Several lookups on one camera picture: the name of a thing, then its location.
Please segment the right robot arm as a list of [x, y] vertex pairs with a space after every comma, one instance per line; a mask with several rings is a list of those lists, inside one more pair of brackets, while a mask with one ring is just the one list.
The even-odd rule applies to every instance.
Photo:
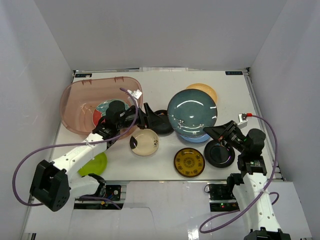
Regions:
[[203, 129], [219, 143], [227, 143], [240, 152], [237, 158], [239, 173], [227, 178], [226, 195], [236, 200], [239, 214], [228, 222], [211, 229], [220, 230], [242, 218], [248, 234], [246, 240], [289, 240], [273, 210], [268, 187], [273, 177], [267, 176], [266, 164], [262, 156], [266, 134], [252, 128], [243, 135], [238, 124], [231, 120], [220, 125]]

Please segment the dark teal ceramic plate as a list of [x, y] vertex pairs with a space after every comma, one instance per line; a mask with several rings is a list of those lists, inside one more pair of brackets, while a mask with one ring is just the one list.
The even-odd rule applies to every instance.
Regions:
[[171, 98], [167, 116], [173, 130], [179, 135], [198, 138], [206, 134], [204, 128], [216, 124], [218, 109], [207, 93], [198, 89], [185, 89]]

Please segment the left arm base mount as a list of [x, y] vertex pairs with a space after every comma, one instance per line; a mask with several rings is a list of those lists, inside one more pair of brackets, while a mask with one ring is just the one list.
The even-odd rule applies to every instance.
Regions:
[[106, 185], [102, 193], [104, 198], [112, 201], [119, 201], [121, 199], [121, 192], [121, 185]]

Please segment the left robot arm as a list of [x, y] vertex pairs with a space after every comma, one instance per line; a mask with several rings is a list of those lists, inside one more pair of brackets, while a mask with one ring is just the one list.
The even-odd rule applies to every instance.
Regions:
[[121, 130], [133, 126], [152, 129], [164, 123], [147, 103], [143, 106], [144, 110], [135, 105], [126, 109], [122, 101], [112, 101], [92, 133], [80, 145], [51, 162], [42, 160], [37, 164], [30, 194], [51, 211], [60, 210], [70, 197], [73, 175], [96, 155], [110, 148], [119, 139]]

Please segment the red and teal floral plate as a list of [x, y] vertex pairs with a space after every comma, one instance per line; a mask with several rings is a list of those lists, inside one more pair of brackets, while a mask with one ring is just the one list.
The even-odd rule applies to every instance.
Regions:
[[124, 103], [125, 110], [127, 110], [129, 108], [129, 105], [120, 99], [109, 99], [109, 100], [105, 100], [105, 101], [101, 102], [95, 108], [95, 110], [93, 111], [93, 115], [92, 115], [92, 122], [95, 127], [98, 125], [100, 118], [106, 115], [106, 111], [109, 108], [110, 103], [112, 103], [114, 101], [120, 101], [120, 102]]

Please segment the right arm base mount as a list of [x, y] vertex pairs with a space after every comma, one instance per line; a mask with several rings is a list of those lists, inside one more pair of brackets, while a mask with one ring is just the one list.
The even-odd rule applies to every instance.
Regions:
[[234, 195], [226, 184], [207, 184], [204, 192], [208, 194], [211, 212], [239, 211], [239, 206]]

